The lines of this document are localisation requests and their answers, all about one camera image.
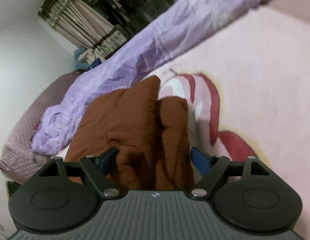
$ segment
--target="folded brown garment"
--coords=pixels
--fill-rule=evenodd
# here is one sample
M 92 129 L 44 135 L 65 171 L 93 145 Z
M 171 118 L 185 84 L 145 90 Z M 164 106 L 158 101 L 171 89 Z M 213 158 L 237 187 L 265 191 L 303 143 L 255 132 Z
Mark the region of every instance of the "folded brown garment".
M 185 99 L 158 100 L 160 80 L 152 76 L 130 89 L 96 98 L 86 109 L 66 161 L 98 156 L 117 147 L 109 179 L 122 190 L 190 190 L 194 185 Z

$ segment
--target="gray ribbed surface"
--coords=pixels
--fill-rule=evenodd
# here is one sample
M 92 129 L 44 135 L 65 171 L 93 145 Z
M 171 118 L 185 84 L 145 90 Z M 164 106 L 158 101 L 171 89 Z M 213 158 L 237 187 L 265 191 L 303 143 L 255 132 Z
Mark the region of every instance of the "gray ribbed surface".
M 37 236 L 24 231 L 11 240 L 301 240 L 293 232 L 250 236 L 221 222 L 206 202 L 188 199 L 182 191 L 129 191 L 106 201 L 96 216 L 70 232 Z

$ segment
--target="pillow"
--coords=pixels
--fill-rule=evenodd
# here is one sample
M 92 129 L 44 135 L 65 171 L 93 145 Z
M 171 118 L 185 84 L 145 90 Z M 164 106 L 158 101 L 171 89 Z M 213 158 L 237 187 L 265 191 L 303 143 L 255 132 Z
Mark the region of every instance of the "pillow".
M 41 121 L 45 110 L 61 103 L 68 88 L 80 74 L 62 75 L 46 88 L 22 115 L 11 131 L 0 158 L 0 169 L 20 182 L 26 181 L 49 160 L 32 152 L 34 127 Z

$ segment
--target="purple blanket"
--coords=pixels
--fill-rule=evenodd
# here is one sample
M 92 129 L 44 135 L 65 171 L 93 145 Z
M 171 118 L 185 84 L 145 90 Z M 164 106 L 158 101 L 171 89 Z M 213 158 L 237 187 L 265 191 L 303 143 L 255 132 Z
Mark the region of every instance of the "purple blanket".
M 178 0 L 114 56 L 78 77 L 60 105 L 46 110 L 33 138 L 34 152 L 55 155 L 73 138 L 96 97 L 131 87 L 262 1 L 268 0 Z

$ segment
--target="metal screw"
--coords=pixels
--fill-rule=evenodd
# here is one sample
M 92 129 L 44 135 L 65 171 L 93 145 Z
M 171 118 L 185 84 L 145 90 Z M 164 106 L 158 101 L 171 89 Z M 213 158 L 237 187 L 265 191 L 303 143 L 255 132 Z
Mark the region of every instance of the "metal screw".
M 117 197 L 119 195 L 119 191 L 116 188 L 108 188 L 104 191 L 104 195 L 106 197 Z
M 196 188 L 192 190 L 192 195 L 194 197 L 204 197 L 207 194 L 207 191 L 202 188 Z

